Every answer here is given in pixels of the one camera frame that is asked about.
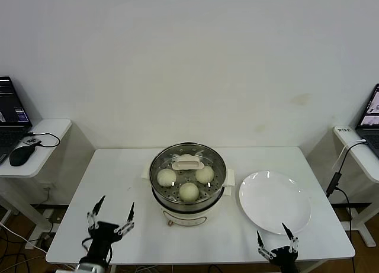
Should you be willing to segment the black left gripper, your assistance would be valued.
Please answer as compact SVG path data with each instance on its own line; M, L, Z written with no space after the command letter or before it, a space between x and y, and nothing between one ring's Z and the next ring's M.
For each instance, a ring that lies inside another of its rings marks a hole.
M92 240L88 249L88 261L92 264L109 264L113 258L112 244L122 239L134 228L134 205L132 203L126 222L119 226L103 221L97 222L97 215L105 200L105 195L94 205L93 209L86 214L88 233Z

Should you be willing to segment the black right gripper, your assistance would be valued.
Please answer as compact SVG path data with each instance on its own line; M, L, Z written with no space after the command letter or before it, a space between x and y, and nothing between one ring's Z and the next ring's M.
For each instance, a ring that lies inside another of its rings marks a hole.
M276 265L282 273L299 273L296 266L296 260L298 257L298 237L295 237L292 231L284 223L282 223L282 226L290 240L290 245L268 251L265 249L261 235L256 231L258 253L265 259L270 259L269 262Z

